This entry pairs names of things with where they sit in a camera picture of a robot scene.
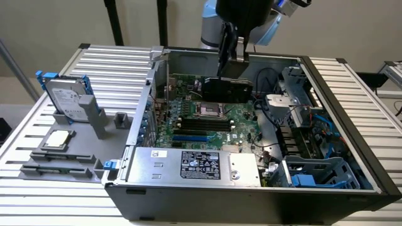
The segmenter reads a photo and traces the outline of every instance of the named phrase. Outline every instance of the black pole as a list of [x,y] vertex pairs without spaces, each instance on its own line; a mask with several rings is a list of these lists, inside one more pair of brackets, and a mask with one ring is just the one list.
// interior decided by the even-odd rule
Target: black pole
[[122,35],[122,28],[119,22],[119,14],[117,9],[117,0],[105,0],[109,19],[111,21],[114,38],[117,46],[125,46],[123,43],[123,35]]
[[159,42],[162,46],[169,46],[169,0],[157,0],[158,5],[158,25],[159,25]]

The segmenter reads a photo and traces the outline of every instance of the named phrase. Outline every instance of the gray parts tray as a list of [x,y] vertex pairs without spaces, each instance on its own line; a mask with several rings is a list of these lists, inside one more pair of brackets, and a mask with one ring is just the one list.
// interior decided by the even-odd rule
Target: gray parts tray
[[[43,150],[55,130],[74,131],[75,136],[70,138],[66,150]],[[32,151],[30,161],[23,164],[19,178],[101,183],[103,165],[122,157],[129,132],[129,129],[117,129],[113,116],[107,117],[106,138],[102,140],[90,123],[54,124],[39,148]]]

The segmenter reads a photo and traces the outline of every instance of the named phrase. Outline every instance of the blue pcie slot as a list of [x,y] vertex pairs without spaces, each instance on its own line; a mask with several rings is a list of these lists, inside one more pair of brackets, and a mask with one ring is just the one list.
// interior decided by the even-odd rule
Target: blue pcie slot
[[190,141],[190,142],[207,142],[207,137],[198,137],[198,136],[174,136],[174,141]]

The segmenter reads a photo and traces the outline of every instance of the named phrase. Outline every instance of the motherboard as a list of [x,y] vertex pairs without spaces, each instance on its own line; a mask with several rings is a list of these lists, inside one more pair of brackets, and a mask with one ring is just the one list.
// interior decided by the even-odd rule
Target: motherboard
[[259,133],[253,100],[239,104],[202,100],[203,77],[173,74],[166,114],[159,115],[157,147],[254,153]]

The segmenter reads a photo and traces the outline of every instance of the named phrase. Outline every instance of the green circuit board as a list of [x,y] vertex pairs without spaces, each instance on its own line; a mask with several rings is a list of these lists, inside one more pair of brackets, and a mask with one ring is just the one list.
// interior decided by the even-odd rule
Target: green circuit board
[[[203,102],[198,95],[201,92],[194,87],[195,80],[201,83],[202,77],[174,74],[171,78],[177,79],[177,98],[169,104],[170,117],[159,123],[157,147],[173,147],[174,130],[179,129],[178,118],[182,117],[186,119],[230,120],[234,128],[231,131],[206,131],[207,142],[183,142],[182,147],[177,148],[222,150],[223,145],[231,145],[231,148],[238,147],[243,153],[254,153],[250,140],[247,141],[249,133],[253,137],[259,133],[258,123],[253,115],[253,101],[245,104]],[[219,108],[219,117],[199,114],[201,106],[210,104]]]

